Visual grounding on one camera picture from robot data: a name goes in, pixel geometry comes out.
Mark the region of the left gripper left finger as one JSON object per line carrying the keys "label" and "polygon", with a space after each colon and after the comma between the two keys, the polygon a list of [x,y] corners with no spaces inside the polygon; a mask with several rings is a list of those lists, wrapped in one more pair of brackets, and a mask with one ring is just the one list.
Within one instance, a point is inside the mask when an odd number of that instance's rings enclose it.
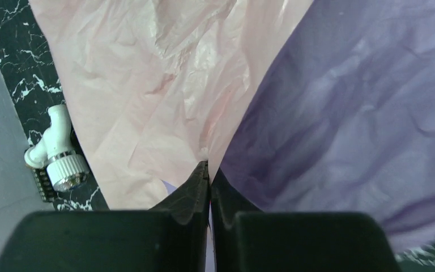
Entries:
{"label": "left gripper left finger", "polygon": [[208,164],[149,210],[34,212],[16,226],[0,271],[204,271]]}

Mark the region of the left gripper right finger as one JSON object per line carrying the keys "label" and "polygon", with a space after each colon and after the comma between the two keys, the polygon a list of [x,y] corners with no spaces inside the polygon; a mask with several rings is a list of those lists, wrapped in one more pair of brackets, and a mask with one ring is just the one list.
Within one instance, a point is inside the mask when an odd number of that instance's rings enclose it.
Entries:
{"label": "left gripper right finger", "polygon": [[217,271],[399,271],[384,231],[357,212],[264,212],[218,171],[211,184]]}

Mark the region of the pink wrapping paper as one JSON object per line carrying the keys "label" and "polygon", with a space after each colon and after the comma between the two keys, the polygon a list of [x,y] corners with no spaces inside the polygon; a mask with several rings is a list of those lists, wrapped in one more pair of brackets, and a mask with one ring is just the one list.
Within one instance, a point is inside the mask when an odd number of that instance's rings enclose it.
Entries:
{"label": "pink wrapping paper", "polygon": [[311,1],[30,1],[110,209],[214,176]]}

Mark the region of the purple wrapping paper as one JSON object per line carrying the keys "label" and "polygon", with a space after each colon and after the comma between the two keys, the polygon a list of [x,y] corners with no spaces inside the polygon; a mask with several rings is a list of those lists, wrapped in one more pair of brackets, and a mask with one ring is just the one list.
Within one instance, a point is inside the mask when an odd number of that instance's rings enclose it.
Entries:
{"label": "purple wrapping paper", "polygon": [[260,207],[366,212],[435,271],[435,1],[314,1],[221,168]]}

